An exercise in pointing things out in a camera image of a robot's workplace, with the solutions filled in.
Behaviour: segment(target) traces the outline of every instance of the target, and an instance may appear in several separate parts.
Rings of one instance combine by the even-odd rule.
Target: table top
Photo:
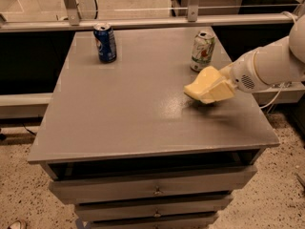
[[[77,32],[29,162],[195,154],[274,147],[273,128],[251,94],[204,105],[183,94],[197,73],[203,28],[115,31],[117,59],[98,59],[91,31]],[[231,62],[216,40],[211,65]]]

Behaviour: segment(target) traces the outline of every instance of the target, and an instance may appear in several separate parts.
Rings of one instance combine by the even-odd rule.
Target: drawer handle
[[[158,212],[158,210],[156,210],[153,216],[155,218],[160,218],[162,215]]]
[[[160,196],[160,195],[163,194],[163,192],[160,190],[159,187],[156,187],[156,188],[155,188],[155,191],[153,192],[153,194],[154,194],[155,196]]]

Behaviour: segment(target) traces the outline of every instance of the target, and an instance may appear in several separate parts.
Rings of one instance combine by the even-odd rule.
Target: blue soda can
[[[116,59],[113,28],[108,23],[99,23],[94,26],[93,34],[100,61],[103,63],[113,62]]]

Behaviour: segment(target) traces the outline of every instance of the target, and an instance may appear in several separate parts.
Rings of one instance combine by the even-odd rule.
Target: white soda can
[[[191,68],[200,72],[207,67],[213,55],[215,36],[212,31],[200,31],[194,38]]]

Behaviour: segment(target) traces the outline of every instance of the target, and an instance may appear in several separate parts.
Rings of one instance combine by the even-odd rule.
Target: can lid
[[[98,23],[98,24],[94,25],[94,29],[97,31],[106,31],[110,27],[111,26],[108,23]]]
[[[198,36],[204,39],[212,39],[214,38],[214,33],[212,31],[200,31]]]

